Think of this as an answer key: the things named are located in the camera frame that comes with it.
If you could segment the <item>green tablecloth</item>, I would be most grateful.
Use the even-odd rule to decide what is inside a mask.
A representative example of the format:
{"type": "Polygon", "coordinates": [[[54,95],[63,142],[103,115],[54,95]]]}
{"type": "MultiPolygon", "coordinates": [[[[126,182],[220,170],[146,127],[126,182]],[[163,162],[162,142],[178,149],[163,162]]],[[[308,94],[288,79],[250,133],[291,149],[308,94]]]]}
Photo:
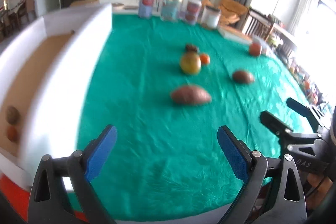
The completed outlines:
{"type": "Polygon", "coordinates": [[[217,31],[158,17],[114,15],[113,30],[94,71],[81,115],[77,146],[84,148],[106,125],[117,142],[92,185],[114,219],[163,221],[201,214],[231,203],[242,187],[217,142],[226,125],[250,149],[278,157],[278,139],[259,120],[267,110],[296,132],[311,133],[307,120],[286,105],[307,104],[277,58],[252,57],[248,47],[217,31]],[[179,65],[193,44],[210,56],[197,75],[179,65]],[[254,83],[232,79],[249,71],[254,83]],[[171,92],[185,85],[212,97],[181,105],[171,92]]]}

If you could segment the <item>white jar black lid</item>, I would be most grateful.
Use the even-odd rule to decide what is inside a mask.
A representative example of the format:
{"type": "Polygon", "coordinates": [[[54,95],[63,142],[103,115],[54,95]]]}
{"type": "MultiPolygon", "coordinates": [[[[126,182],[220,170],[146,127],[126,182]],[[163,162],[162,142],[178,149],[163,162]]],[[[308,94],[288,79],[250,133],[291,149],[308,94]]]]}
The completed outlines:
{"type": "Polygon", "coordinates": [[[201,25],[209,30],[214,30],[218,26],[220,17],[221,17],[220,9],[213,6],[205,5],[201,17],[201,25]]]}

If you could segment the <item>small tangerine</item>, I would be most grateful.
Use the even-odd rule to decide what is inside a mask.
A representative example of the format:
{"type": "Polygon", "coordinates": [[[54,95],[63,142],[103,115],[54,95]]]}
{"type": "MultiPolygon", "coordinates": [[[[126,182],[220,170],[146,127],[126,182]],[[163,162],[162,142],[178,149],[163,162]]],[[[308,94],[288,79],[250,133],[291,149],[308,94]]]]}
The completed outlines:
{"type": "Polygon", "coordinates": [[[206,54],[206,53],[201,53],[200,55],[199,55],[199,58],[200,58],[200,60],[201,60],[201,64],[202,65],[209,65],[210,64],[210,56],[208,55],[208,54],[206,54]]]}
{"type": "Polygon", "coordinates": [[[9,139],[9,141],[13,142],[13,143],[17,143],[19,140],[19,133],[17,131],[17,129],[15,128],[15,126],[13,125],[9,125],[6,129],[6,136],[7,139],[9,139]]]}

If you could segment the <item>dark dried date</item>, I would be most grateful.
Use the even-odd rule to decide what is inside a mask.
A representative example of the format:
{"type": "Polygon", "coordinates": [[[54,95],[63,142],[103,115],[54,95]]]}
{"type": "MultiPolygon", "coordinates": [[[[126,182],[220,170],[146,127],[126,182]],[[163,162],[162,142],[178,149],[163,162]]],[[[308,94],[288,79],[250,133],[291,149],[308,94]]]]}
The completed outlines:
{"type": "Polygon", "coordinates": [[[185,51],[186,52],[199,52],[199,48],[193,44],[186,44],[185,46],[185,51]]]}

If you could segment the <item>yellow-green pear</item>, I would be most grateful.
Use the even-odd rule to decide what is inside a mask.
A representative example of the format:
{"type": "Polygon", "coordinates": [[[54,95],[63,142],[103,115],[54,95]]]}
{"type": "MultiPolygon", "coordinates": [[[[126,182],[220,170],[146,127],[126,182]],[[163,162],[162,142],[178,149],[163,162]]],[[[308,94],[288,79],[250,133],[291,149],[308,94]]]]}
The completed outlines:
{"type": "Polygon", "coordinates": [[[181,70],[188,75],[197,75],[202,67],[201,59],[195,52],[185,53],[179,62],[181,70]]]}

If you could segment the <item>short sweet potato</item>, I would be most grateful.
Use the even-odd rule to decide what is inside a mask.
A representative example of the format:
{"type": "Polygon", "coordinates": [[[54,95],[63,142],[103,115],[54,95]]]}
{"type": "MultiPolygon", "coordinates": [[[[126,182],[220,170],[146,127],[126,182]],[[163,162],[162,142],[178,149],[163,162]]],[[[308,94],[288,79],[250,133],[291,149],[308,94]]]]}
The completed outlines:
{"type": "Polygon", "coordinates": [[[244,70],[235,71],[232,74],[232,79],[236,83],[240,83],[240,84],[251,84],[251,83],[254,83],[255,81],[254,75],[250,73],[249,71],[244,71],[244,70]]]}

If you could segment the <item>white box with cardboard bottom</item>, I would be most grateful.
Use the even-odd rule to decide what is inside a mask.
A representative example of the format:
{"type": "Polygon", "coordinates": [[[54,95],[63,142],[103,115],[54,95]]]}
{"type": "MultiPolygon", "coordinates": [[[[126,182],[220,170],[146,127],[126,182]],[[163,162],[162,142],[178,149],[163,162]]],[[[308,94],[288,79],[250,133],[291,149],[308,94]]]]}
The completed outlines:
{"type": "Polygon", "coordinates": [[[24,190],[43,155],[69,156],[96,64],[112,32],[112,6],[53,11],[29,24],[1,53],[1,174],[24,190]],[[7,139],[14,106],[19,140],[7,139]]]}

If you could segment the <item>long sweet potato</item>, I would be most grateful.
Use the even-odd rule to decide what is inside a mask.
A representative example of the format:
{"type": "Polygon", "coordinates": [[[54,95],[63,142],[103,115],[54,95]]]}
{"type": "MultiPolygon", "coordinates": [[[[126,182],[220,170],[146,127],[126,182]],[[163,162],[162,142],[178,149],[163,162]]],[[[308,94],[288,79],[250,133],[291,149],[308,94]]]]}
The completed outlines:
{"type": "Polygon", "coordinates": [[[197,85],[185,85],[171,92],[171,99],[181,105],[202,105],[209,103],[212,97],[204,88],[197,85]]]}

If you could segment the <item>flat white box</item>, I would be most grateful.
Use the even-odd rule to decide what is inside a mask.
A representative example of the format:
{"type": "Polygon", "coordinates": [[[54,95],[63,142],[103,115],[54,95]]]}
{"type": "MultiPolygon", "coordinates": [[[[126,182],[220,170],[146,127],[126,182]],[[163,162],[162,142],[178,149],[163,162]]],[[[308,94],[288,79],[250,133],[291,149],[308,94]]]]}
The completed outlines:
{"type": "Polygon", "coordinates": [[[249,36],[242,34],[239,30],[230,26],[219,26],[217,27],[217,30],[225,39],[245,45],[250,45],[252,43],[252,39],[249,36]]]}

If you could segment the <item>clear glass jar teal label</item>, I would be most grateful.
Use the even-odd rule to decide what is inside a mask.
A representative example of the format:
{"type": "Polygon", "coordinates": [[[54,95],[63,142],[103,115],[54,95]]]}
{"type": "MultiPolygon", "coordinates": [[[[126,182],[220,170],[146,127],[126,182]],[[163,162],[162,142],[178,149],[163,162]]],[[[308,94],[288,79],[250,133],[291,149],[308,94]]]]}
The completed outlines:
{"type": "Polygon", "coordinates": [[[163,0],[160,19],[163,21],[177,22],[182,0],[163,0]]]}

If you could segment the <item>small tangerine in box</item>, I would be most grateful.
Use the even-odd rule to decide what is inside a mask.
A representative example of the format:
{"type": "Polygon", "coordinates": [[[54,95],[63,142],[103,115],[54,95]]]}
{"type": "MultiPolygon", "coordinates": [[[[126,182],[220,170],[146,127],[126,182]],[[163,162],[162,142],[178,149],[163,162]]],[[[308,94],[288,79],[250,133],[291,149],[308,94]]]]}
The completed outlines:
{"type": "Polygon", "coordinates": [[[17,131],[17,129],[15,128],[15,126],[13,125],[9,125],[6,129],[6,136],[7,139],[9,139],[9,141],[13,142],[13,143],[17,143],[19,140],[19,133],[17,131]]]}

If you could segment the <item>tin can with red label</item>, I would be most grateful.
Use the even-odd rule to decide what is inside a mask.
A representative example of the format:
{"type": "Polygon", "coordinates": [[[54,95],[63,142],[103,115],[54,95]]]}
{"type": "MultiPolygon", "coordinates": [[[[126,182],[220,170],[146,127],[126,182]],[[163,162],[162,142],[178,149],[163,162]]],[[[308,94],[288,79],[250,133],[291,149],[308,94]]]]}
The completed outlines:
{"type": "Polygon", "coordinates": [[[139,0],[138,16],[140,18],[150,18],[153,12],[154,0],[139,0]]]}

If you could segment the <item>cardboard box on floor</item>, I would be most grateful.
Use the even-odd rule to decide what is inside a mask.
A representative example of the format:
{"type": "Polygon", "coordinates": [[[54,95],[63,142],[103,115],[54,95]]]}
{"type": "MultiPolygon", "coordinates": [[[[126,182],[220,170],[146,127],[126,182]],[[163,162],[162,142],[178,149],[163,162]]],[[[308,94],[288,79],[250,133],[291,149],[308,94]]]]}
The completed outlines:
{"type": "Polygon", "coordinates": [[[99,4],[100,0],[80,0],[80,1],[74,1],[70,4],[70,7],[76,7],[76,6],[84,6],[84,5],[95,5],[99,4]]]}

